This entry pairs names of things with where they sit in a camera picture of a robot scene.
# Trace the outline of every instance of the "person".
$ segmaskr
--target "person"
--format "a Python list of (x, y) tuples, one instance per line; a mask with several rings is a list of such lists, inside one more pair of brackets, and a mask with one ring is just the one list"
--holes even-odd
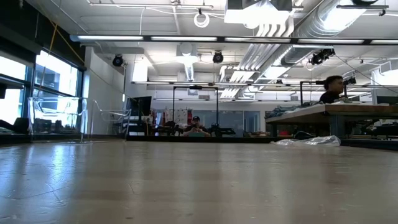
[(210, 137), (208, 130), (200, 124), (200, 118), (194, 116), (191, 126), (185, 128), (183, 136), (189, 136), (192, 133), (202, 133), (205, 137)]
[(344, 81), (343, 77), (339, 75), (333, 75), (325, 80), (324, 84), (326, 93), (322, 94), (319, 101), (322, 103), (334, 103), (344, 98), (340, 97), (340, 94), (344, 92)]

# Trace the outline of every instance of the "wooden tabletop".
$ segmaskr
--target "wooden tabletop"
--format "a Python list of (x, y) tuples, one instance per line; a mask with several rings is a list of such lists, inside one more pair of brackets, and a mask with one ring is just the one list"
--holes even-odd
[(347, 120), (398, 118), (398, 106), (379, 105), (315, 105), (266, 119), (268, 124), (329, 123), (329, 115), (342, 115)]

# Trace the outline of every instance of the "worktable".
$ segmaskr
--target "worktable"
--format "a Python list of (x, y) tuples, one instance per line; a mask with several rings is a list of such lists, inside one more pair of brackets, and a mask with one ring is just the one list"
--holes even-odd
[(268, 118), (271, 134), (276, 136), (278, 124), (329, 124), (330, 134), (345, 136), (345, 124), (366, 119), (398, 119), (398, 106), (332, 104), (315, 105), (282, 116)]

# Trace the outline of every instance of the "dark shirt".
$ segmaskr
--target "dark shirt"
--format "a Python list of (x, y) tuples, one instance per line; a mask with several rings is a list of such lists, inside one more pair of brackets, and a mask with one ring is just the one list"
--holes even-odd
[[(189, 126), (189, 127), (185, 128), (184, 132), (191, 131), (191, 130), (192, 130), (192, 128), (193, 128), (193, 126)], [(205, 127), (203, 127), (203, 126), (200, 126), (199, 128), (200, 128), (202, 131), (204, 131), (204, 132), (208, 133), (208, 131), (207, 131), (207, 129), (206, 129)]]
[(319, 101), (322, 103), (334, 103), (335, 100), (340, 99), (340, 94), (332, 91), (327, 91), (326, 93), (322, 94)]

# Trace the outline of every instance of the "table leg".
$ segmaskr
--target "table leg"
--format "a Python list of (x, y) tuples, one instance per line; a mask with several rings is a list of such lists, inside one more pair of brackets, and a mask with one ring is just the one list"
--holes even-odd
[(345, 137), (346, 128), (343, 116), (331, 115), (329, 118), (330, 135)]
[(278, 136), (277, 125), (276, 124), (272, 124), (271, 125), (271, 136), (272, 137), (277, 137)]

